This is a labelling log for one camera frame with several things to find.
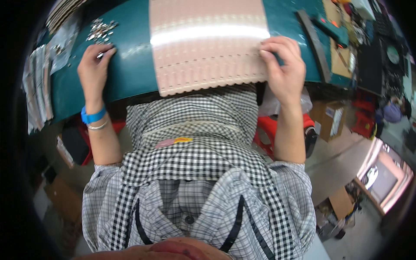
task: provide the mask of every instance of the person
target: person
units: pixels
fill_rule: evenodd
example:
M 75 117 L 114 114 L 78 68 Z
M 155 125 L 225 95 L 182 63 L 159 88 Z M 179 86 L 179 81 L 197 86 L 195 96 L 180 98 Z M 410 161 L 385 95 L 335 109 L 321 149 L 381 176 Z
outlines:
M 306 68 L 298 43 L 272 37 L 261 44 L 281 103 L 277 161 L 269 165 L 251 149 L 252 84 L 128 106 L 133 151 L 122 156 L 102 98 L 115 52 L 91 45 L 78 66 L 95 163 L 82 201 L 83 235 L 95 253 L 79 259 L 302 259 L 316 218 L 304 165 Z
M 375 136 L 380 138 L 383 131 L 385 121 L 390 123 L 399 123 L 401 119 L 406 116 L 407 119 L 411 117 L 411 105 L 407 98 L 392 97 L 383 107 L 376 110 L 375 122 L 377 125 Z

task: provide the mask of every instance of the pink patch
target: pink patch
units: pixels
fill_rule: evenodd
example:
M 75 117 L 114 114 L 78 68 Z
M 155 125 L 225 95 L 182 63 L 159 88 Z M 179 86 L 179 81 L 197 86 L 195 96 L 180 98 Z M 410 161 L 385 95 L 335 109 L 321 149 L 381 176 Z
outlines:
M 161 148 L 161 147 L 165 147 L 165 146 L 169 146 L 172 145 L 175 142 L 175 139 L 166 139 L 163 141 L 160 141 L 155 148 Z

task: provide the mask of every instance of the purple clothing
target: purple clothing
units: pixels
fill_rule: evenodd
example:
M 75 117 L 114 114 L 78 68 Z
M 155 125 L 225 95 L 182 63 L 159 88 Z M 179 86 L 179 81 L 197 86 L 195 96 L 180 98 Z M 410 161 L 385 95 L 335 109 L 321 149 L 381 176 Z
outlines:
M 400 122 L 403 114 L 400 111 L 400 106 L 397 104 L 389 104 L 383 108 L 376 110 L 376 123 L 381 123 L 384 118 L 387 122 Z

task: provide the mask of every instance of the yellow patch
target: yellow patch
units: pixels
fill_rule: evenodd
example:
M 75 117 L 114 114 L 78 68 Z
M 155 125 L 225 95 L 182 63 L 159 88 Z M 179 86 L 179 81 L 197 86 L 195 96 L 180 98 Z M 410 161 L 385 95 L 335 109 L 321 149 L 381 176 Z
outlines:
M 190 141 L 192 141 L 193 140 L 193 138 L 188 138 L 188 137 L 178 137 L 178 138 L 176 138 L 174 141 L 173 141 L 173 143 L 174 144 L 176 144 L 176 143 L 186 143 L 186 142 L 190 142 Z

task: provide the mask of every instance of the teal work table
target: teal work table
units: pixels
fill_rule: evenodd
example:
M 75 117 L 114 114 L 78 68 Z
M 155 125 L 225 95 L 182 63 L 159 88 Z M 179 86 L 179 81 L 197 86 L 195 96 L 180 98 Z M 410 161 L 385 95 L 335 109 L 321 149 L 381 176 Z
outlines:
M 284 35 L 298 41 L 307 66 L 306 80 L 321 82 L 312 50 L 295 12 L 303 8 L 309 16 L 324 14 L 322 0 L 263 0 L 263 3 L 271 36 Z M 123 2 L 99 18 L 104 22 L 114 20 L 119 23 L 110 37 L 110 42 L 117 47 L 117 53 L 108 68 L 108 80 L 104 89 L 105 102 L 157 91 L 150 46 L 149 0 Z M 86 25 L 81 28 L 72 48 L 68 61 L 71 65 L 52 75 L 53 122 L 79 113 L 84 106 L 77 66 L 85 49 L 93 44 L 93 41 L 85 41 L 90 31 L 89 22 L 86 21 Z M 317 33 L 331 68 L 329 37 L 319 30 Z M 348 78 L 334 74 L 331 83 L 347 87 L 349 81 Z

